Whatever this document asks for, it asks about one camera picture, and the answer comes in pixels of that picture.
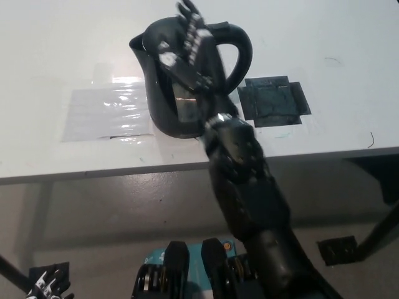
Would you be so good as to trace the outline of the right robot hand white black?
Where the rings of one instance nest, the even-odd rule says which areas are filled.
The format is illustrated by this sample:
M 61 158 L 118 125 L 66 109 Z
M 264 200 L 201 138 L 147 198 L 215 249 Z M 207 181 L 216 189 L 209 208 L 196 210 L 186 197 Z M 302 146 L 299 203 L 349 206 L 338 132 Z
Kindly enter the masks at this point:
M 196 97 L 202 122 L 238 117 L 227 93 L 226 74 L 214 35 L 191 1 L 176 5 L 180 12 L 175 30 L 178 43 L 162 40 L 158 46 L 161 67 Z

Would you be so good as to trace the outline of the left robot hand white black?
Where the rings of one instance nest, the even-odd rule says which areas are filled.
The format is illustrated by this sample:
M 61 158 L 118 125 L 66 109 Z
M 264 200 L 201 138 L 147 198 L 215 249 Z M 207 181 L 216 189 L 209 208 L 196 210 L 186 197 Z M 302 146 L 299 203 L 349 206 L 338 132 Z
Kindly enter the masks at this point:
M 65 273 L 61 270 L 46 270 L 27 293 L 26 299 L 73 299 L 73 293 L 65 295 L 69 289 Z

